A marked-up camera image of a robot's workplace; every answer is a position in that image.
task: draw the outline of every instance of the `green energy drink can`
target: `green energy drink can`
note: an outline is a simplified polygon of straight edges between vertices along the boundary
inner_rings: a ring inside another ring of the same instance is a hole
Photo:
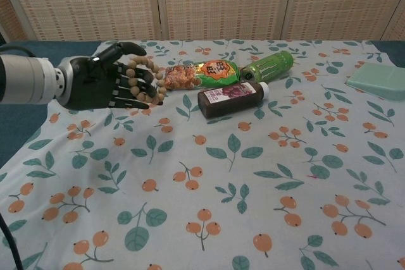
[[[240,77],[242,80],[269,83],[291,69],[293,63],[292,55],[281,51],[245,66],[240,71]]]

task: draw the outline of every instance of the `robotic hand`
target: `robotic hand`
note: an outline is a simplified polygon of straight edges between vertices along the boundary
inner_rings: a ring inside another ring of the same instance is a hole
[[[64,58],[56,68],[46,58],[0,55],[0,103],[46,104],[56,99],[63,107],[79,111],[149,109],[130,91],[126,75],[130,67],[116,62],[129,54],[145,56],[146,52],[132,42],[117,42],[93,57]],[[142,68],[135,67],[134,71],[139,90],[155,97],[154,75]]]

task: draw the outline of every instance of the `bottle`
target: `bottle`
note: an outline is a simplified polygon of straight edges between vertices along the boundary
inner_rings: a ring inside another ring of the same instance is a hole
[[[257,106],[269,92],[265,82],[241,82],[199,92],[197,99],[202,114],[210,119]]]
[[[242,81],[269,83],[291,69],[294,58],[287,51],[281,51],[257,60],[240,71]]]

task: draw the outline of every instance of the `chips bag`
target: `chips bag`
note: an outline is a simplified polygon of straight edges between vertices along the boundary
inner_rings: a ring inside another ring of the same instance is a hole
[[[227,60],[177,65],[165,70],[165,87],[168,90],[224,87],[238,81],[237,65]]]

